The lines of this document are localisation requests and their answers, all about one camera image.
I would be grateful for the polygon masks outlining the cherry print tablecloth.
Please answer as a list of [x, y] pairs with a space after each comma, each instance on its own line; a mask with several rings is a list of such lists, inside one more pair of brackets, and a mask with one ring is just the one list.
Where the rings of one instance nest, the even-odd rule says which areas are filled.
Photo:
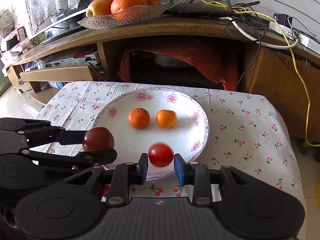
[[118, 96], [153, 87], [183, 92], [205, 110], [210, 134], [196, 161], [213, 169], [234, 166], [304, 200], [299, 168], [284, 120], [260, 95], [137, 83], [73, 82], [45, 105], [39, 119], [67, 130], [88, 130], [94, 127], [100, 111]]

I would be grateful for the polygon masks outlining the black wifi router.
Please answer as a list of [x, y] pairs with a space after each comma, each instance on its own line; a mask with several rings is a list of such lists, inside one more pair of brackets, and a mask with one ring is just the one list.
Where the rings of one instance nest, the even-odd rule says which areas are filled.
[[162, 14], [186, 18], [233, 17], [259, 4], [260, 1], [232, 4], [231, 0], [181, 0], [177, 3], [170, 0]]

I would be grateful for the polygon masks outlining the glass fruit dish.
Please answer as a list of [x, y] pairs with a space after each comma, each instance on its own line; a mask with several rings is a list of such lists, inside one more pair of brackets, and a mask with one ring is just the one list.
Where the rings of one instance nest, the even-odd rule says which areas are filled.
[[135, 5], [122, 12], [110, 15], [88, 16], [78, 21], [87, 29], [110, 29], [125, 25], [142, 23], [161, 16], [172, 4]]

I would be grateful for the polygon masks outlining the yellow red apple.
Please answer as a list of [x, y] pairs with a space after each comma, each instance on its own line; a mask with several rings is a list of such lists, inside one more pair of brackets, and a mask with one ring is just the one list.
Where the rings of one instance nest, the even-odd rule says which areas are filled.
[[87, 7], [86, 17], [111, 14], [112, 2], [113, 2], [113, 0], [94, 0], [94, 1], [92, 1]]

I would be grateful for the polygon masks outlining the red cloth in cabinet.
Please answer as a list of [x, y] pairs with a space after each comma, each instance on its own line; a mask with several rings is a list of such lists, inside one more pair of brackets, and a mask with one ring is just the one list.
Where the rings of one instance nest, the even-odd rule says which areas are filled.
[[233, 90], [237, 68], [220, 39], [165, 36], [131, 39], [118, 76], [124, 82]]

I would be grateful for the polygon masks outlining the silver set-top box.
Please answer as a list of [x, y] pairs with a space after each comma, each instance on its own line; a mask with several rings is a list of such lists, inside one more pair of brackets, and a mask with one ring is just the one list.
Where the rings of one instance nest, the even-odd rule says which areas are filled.
[[97, 66], [101, 64], [100, 56], [97, 51], [90, 54], [72, 54], [72, 52], [63, 51], [48, 56], [42, 61], [45, 67], [62, 67], [62, 66]]

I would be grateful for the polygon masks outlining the white power strip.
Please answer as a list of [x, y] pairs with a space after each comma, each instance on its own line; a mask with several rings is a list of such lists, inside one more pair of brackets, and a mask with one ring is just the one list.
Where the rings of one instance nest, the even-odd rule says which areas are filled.
[[280, 25], [287, 36], [287, 38], [290, 39], [298, 39], [305, 48], [310, 49], [311, 51], [314, 51], [315, 53], [319, 54], [319, 43], [314, 41], [313, 39], [307, 37], [301, 32], [291, 30], [290, 28]]

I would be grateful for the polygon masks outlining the front large orange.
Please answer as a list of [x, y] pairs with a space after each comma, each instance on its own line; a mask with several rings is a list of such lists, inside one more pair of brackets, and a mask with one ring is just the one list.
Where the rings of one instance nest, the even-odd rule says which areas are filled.
[[123, 11], [128, 8], [140, 5], [148, 5], [146, 0], [113, 0], [111, 4], [111, 14], [116, 15], [116, 19], [124, 17]]

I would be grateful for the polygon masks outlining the white floral ceramic bowl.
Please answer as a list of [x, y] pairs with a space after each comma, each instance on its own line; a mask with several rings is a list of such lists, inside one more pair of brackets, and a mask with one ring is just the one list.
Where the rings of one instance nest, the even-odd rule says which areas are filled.
[[[150, 123], [144, 129], [129, 124], [129, 113], [138, 107], [150, 115]], [[175, 127], [161, 128], [157, 124], [156, 114], [162, 109], [176, 113]], [[210, 134], [207, 114], [195, 99], [178, 90], [157, 87], [118, 96], [100, 111], [93, 126], [107, 128], [114, 137], [118, 155], [113, 163], [105, 165], [108, 170], [128, 161], [137, 162], [157, 142], [170, 146], [186, 162], [194, 162], [204, 151]]]

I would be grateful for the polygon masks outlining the wooden tv cabinet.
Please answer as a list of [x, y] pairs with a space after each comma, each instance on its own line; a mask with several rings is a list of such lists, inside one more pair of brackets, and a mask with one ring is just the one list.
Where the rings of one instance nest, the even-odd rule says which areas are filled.
[[[208, 20], [160, 17], [111, 29], [86, 29], [50, 44], [37, 45], [8, 68], [21, 66], [61, 51], [94, 46], [104, 76], [113, 81], [165, 83], [207, 88], [210, 83], [228, 91], [265, 96], [283, 116], [291, 135], [319, 141], [319, 57], [296, 49], [290, 56], [258, 44], [233, 39], [225, 27]], [[176, 58], [204, 76], [180, 69], [177, 74], [132, 55], [157, 53]]]

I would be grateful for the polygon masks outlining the mandarin orange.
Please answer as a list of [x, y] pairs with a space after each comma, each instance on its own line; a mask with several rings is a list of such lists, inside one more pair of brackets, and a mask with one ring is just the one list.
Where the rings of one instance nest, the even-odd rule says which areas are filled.
[[128, 116], [129, 124], [136, 129], [144, 129], [149, 125], [150, 115], [144, 108], [134, 108]]
[[161, 109], [157, 112], [156, 122], [161, 128], [173, 128], [177, 124], [177, 115], [174, 111]]

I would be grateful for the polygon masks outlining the black television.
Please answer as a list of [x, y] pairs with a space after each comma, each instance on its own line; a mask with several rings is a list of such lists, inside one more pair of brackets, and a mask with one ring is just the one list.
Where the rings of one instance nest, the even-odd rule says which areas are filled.
[[50, 17], [46, 27], [39, 27], [38, 35], [35, 36], [37, 44], [48, 44], [60, 38], [77, 33], [85, 28], [78, 24], [86, 16], [86, 10], [89, 3], [94, 0], [80, 0], [77, 8], [61, 10]]

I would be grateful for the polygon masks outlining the black power adapter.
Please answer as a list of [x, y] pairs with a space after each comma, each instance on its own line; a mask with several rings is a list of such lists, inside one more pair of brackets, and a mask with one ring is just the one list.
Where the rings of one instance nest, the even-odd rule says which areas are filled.
[[292, 19], [289, 15], [287, 14], [279, 14], [279, 13], [274, 13], [273, 18], [277, 20], [277, 22], [281, 25], [284, 25], [286, 27], [291, 27], [292, 25]]

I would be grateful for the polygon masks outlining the small red tomato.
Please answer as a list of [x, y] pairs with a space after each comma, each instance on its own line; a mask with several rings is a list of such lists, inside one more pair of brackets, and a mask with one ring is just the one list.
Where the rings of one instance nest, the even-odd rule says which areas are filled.
[[172, 162], [174, 152], [167, 144], [158, 142], [150, 146], [148, 157], [153, 166], [166, 167]]

